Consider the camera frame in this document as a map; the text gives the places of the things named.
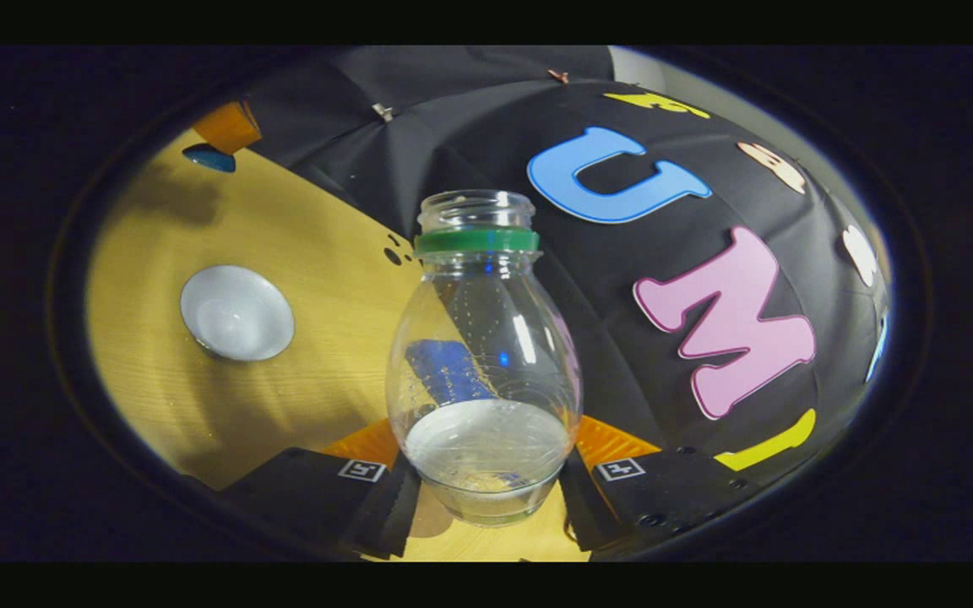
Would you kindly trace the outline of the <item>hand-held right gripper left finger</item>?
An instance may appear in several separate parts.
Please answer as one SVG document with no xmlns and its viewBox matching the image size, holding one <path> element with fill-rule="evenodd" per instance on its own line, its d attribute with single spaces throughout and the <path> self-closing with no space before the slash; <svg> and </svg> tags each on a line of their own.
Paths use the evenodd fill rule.
<svg viewBox="0 0 973 608">
<path fill-rule="evenodd" d="M 355 561 L 403 555 L 418 493 L 381 420 L 320 451 L 286 448 L 215 495 L 279 546 Z"/>
</svg>

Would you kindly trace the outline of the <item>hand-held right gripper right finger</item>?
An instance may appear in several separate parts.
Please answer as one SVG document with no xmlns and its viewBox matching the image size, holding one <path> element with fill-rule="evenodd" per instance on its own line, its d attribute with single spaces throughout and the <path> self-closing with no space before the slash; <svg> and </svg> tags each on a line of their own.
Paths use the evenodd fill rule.
<svg viewBox="0 0 973 608">
<path fill-rule="evenodd" d="M 787 472 L 787 419 L 592 413 L 563 469 L 573 539 L 595 561 L 718 549 Z"/>
</svg>

